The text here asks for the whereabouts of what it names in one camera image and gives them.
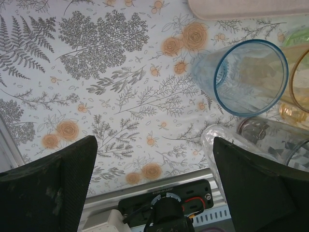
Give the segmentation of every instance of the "blue plastic cup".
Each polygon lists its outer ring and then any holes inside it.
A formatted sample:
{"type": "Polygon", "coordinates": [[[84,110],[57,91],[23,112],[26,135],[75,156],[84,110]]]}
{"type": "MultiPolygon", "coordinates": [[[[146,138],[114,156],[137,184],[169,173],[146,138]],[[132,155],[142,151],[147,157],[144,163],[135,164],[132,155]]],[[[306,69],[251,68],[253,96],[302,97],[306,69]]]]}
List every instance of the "blue plastic cup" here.
{"type": "Polygon", "coordinates": [[[264,40],[248,40],[205,56],[193,70],[199,87],[226,111],[253,117],[270,109],[288,83],[282,51],[264,40]]]}

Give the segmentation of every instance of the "blue cup rim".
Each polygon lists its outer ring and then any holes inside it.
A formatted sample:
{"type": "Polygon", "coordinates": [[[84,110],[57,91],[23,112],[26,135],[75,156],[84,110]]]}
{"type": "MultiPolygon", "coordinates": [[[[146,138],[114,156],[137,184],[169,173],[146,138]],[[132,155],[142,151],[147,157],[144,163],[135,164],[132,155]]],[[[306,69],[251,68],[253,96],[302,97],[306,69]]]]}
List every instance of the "blue cup rim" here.
{"type": "Polygon", "coordinates": [[[254,117],[254,116],[258,116],[264,112],[266,112],[267,110],[269,110],[271,107],[273,107],[279,100],[280,98],[282,97],[286,87],[287,87],[287,84],[288,84],[288,80],[289,80],[289,66],[288,66],[288,61],[286,60],[286,57],[284,55],[284,53],[281,51],[281,49],[279,47],[277,47],[275,44],[269,42],[269,41],[266,41],[266,40],[259,40],[259,39],[253,39],[253,40],[246,40],[246,41],[243,41],[243,42],[240,42],[238,44],[236,44],[235,46],[231,47],[221,58],[221,60],[219,61],[218,65],[217,65],[217,68],[216,68],[216,71],[214,73],[214,79],[213,79],[213,90],[214,90],[214,94],[215,94],[215,97],[218,101],[218,103],[222,106],[222,108],[224,108],[228,113],[232,114],[232,115],[235,115],[235,116],[238,116],[238,117],[254,117]],[[237,113],[235,111],[232,111],[230,110],[229,108],[227,108],[224,103],[220,100],[219,98],[219,95],[218,95],[218,92],[217,92],[217,83],[216,83],[216,80],[217,80],[217,75],[218,75],[218,72],[219,72],[219,68],[220,66],[222,65],[222,62],[224,61],[224,59],[234,50],[236,49],[237,47],[239,46],[242,46],[244,44],[250,44],[250,43],[260,43],[260,44],[264,44],[264,45],[269,45],[270,47],[273,47],[274,50],[276,50],[278,53],[280,53],[282,55],[282,58],[283,59],[280,59],[281,60],[281,64],[283,66],[283,69],[284,67],[286,67],[286,78],[285,78],[285,83],[284,83],[284,87],[281,91],[281,93],[279,95],[277,95],[277,99],[273,100],[273,102],[271,104],[269,104],[267,107],[265,107],[264,109],[260,110],[260,111],[257,111],[255,113],[247,113],[247,114],[242,114],[242,113],[237,113]]]}

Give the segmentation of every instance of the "floral tablecloth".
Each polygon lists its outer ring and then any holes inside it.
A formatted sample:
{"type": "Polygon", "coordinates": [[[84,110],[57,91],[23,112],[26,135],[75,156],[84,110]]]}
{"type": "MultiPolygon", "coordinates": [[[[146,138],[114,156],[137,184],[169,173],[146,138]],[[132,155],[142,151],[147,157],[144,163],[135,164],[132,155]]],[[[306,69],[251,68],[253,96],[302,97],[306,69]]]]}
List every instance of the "floral tablecloth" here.
{"type": "Polygon", "coordinates": [[[88,196],[205,168],[202,131],[240,119],[195,86],[193,64],[248,39],[280,45],[308,19],[200,21],[185,0],[0,0],[0,113],[25,163],[95,135],[88,196]]]}

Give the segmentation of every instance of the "screw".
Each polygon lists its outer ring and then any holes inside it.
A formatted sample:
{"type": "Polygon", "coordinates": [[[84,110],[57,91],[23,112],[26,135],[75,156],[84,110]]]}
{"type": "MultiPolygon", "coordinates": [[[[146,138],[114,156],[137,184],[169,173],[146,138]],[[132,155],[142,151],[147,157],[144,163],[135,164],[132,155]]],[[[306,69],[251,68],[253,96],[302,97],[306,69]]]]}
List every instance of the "screw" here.
{"type": "Polygon", "coordinates": [[[210,195],[209,193],[207,193],[207,194],[205,195],[205,198],[206,198],[207,201],[209,201],[209,200],[211,199],[211,195],[210,195]]]}

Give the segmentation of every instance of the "red wire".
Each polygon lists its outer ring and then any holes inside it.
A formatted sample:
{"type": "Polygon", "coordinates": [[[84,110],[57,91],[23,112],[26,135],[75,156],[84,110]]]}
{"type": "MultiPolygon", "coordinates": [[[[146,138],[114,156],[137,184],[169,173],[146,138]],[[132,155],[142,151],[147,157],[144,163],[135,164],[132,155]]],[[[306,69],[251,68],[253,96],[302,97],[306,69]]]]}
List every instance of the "red wire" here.
{"type": "Polygon", "coordinates": [[[192,200],[200,200],[203,203],[204,209],[206,209],[206,204],[205,204],[203,198],[201,198],[201,197],[192,197],[192,198],[185,200],[184,202],[189,202],[189,201],[192,201],[192,200]]]}

